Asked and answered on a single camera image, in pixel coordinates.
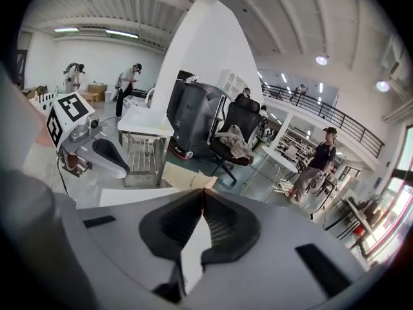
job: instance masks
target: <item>jeans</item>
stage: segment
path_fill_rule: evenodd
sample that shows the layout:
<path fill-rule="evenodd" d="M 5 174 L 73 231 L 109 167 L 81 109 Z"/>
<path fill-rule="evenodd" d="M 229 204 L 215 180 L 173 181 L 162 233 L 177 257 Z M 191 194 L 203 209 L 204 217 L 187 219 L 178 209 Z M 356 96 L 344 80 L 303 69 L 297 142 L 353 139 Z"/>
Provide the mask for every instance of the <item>jeans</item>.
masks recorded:
<path fill-rule="evenodd" d="M 116 101 L 116 117 L 122 117 L 123 99 L 130 95 L 133 89 L 132 83 L 129 83 L 125 91 L 119 89 Z"/>

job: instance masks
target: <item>stool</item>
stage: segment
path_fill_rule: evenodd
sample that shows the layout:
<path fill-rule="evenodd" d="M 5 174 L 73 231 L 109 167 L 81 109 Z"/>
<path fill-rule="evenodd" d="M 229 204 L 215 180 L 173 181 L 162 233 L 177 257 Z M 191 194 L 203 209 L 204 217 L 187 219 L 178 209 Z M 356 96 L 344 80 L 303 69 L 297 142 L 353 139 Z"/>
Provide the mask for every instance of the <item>stool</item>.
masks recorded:
<path fill-rule="evenodd" d="M 95 99 L 95 102 L 97 102 L 96 98 L 97 98 L 98 95 L 99 95 L 99 93 L 85 92 L 85 93 L 82 94 L 82 97 L 86 101 L 90 101 L 90 105 L 93 107 L 93 100 Z"/>

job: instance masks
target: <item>crumpled cloth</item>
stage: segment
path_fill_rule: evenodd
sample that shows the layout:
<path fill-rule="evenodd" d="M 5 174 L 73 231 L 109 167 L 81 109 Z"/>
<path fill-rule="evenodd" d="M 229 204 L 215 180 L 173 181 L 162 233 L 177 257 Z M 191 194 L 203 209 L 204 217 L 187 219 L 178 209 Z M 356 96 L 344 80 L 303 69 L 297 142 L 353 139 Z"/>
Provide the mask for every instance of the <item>crumpled cloth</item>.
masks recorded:
<path fill-rule="evenodd" d="M 252 149 L 245 142 L 243 134 L 237 125 L 231 125 L 226 132 L 215 133 L 215 138 L 231 149 L 231 154 L 235 159 L 248 158 L 252 156 Z"/>

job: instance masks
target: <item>window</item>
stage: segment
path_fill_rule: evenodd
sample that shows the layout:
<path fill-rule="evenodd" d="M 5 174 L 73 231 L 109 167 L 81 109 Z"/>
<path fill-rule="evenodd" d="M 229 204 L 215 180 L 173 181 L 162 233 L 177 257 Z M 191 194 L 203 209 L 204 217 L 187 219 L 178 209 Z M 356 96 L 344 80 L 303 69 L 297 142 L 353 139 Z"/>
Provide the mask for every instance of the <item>window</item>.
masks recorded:
<path fill-rule="evenodd" d="M 382 262 L 403 243 L 413 222 L 413 127 L 406 131 L 398 164 L 386 189 L 381 194 L 380 219 L 373 225 L 374 239 L 367 236 L 363 250 L 370 261 Z"/>

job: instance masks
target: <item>paper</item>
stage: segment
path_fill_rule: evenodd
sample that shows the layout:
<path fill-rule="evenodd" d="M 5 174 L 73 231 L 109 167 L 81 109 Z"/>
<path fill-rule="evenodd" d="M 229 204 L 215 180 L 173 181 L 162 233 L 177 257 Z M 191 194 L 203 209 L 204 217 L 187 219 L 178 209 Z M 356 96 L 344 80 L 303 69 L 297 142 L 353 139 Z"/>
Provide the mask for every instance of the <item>paper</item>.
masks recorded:
<path fill-rule="evenodd" d="M 202 172 L 194 172 L 166 162 L 162 178 L 171 186 L 184 191 L 186 189 L 211 189 L 217 178 L 205 176 Z"/>

